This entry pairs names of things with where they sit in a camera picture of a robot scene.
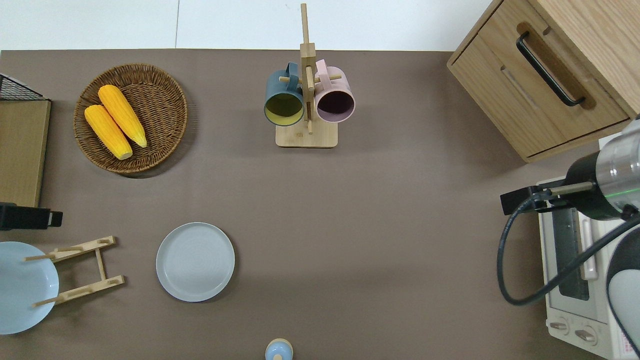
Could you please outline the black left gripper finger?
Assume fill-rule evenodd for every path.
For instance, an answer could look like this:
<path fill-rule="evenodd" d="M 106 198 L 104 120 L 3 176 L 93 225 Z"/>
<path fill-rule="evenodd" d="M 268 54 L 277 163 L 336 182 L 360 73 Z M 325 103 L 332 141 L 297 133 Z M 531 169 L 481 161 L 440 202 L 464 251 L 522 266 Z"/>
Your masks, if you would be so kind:
<path fill-rule="evenodd" d="M 46 230 L 61 227 L 63 212 L 49 208 L 0 203 L 0 230 Z"/>

